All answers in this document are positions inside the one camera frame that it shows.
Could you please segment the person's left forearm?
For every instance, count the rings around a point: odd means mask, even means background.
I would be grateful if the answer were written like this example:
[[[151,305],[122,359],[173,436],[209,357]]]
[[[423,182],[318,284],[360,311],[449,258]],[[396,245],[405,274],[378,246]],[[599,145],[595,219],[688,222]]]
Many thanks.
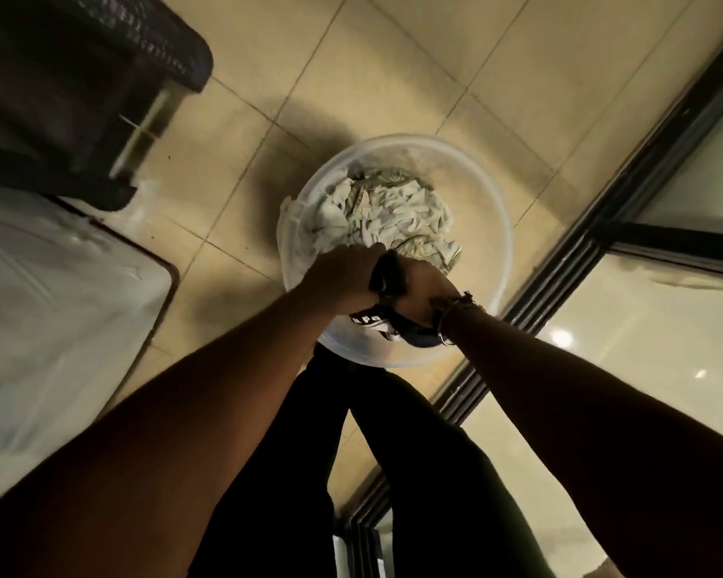
[[[297,288],[49,457],[0,498],[0,578],[181,578],[334,316]]]

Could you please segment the person's left hand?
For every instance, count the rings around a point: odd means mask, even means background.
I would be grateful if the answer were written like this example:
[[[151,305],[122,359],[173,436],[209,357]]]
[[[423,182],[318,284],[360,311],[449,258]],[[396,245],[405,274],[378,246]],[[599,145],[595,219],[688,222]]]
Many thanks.
[[[322,253],[295,288],[296,296],[329,319],[369,309],[378,302],[378,295],[369,289],[374,268],[339,268],[331,251]]]

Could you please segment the dark cloth with white print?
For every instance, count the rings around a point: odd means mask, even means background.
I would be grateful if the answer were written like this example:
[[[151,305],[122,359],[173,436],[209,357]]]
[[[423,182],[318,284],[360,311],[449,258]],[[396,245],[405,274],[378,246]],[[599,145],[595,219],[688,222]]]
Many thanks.
[[[395,310],[395,302],[407,293],[405,271],[397,253],[387,251],[376,262],[369,289],[378,295],[378,302],[369,309],[351,314],[353,324],[379,332],[390,342],[404,341],[414,348],[436,348],[447,343],[434,327],[426,327]]]

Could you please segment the black wicker chair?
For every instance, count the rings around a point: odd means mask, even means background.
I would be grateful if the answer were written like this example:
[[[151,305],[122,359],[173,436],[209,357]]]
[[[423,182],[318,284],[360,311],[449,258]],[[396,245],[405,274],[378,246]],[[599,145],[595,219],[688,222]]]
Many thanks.
[[[0,188],[125,209],[144,159],[130,142],[162,133],[212,69],[162,0],[0,0]]]

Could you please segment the black sliding door frame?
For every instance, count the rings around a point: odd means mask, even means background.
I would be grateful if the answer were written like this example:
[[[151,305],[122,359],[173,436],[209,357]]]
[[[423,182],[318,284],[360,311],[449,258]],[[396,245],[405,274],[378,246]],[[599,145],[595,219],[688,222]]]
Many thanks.
[[[526,281],[502,319],[538,334],[602,258],[615,253],[723,277],[723,229],[695,230],[636,221],[723,118],[723,49],[662,119],[641,149]],[[462,424],[488,389],[470,365],[434,399],[445,419]],[[391,505],[376,472],[343,513],[350,578],[380,578],[376,525]]]

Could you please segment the pale patterned wet cloth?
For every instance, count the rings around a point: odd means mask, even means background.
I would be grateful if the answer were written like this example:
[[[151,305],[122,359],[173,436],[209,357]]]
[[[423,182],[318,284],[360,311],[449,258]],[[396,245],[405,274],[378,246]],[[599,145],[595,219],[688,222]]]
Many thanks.
[[[386,249],[427,261],[448,275],[462,253],[449,233],[453,213],[434,188],[397,168],[344,170],[308,200],[280,208],[279,249],[304,274],[317,255],[343,244]]]

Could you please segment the metal wrist bangles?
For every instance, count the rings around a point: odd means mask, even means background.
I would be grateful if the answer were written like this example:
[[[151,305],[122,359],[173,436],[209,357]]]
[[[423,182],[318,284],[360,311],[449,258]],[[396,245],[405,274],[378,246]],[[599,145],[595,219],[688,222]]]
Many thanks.
[[[433,311],[432,326],[435,336],[441,345],[445,347],[454,347],[455,343],[449,339],[443,332],[445,321],[460,310],[478,309],[486,313],[486,309],[473,297],[470,291],[450,296],[431,297],[429,304]]]

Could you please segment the clear plastic basin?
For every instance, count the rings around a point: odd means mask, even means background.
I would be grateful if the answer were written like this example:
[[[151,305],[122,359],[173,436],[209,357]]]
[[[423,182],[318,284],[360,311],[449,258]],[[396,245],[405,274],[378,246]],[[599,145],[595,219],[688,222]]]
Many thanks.
[[[340,152],[281,203],[276,234],[289,291],[318,254],[353,243],[380,242],[431,263],[491,313],[511,277],[511,218],[500,184],[432,135],[384,135]]]

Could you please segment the person's right forearm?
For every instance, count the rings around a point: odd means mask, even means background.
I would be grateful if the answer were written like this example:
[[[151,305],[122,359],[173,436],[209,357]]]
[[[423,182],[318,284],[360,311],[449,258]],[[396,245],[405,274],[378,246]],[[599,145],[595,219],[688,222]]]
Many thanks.
[[[481,310],[443,332],[624,578],[723,578],[723,435]]]

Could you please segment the person's right hand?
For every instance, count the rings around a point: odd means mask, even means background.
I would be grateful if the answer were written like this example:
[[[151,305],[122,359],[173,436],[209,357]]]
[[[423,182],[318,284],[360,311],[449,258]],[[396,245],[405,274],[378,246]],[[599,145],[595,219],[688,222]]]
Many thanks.
[[[395,298],[393,309],[420,326],[433,328],[438,322],[435,314],[443,312],[462,293],[431,263],[406,256],[398,256],[397,262],[405,277],[405,293]]]

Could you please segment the person's black trousers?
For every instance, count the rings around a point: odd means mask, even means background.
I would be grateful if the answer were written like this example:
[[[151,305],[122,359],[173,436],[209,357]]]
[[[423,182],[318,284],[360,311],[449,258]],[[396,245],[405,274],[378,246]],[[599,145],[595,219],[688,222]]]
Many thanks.
[[[556,578],[485,452],[405,379],[317,344],[213,511],[188,578],[337,578],[332,473],[376,466],[395,578]]]

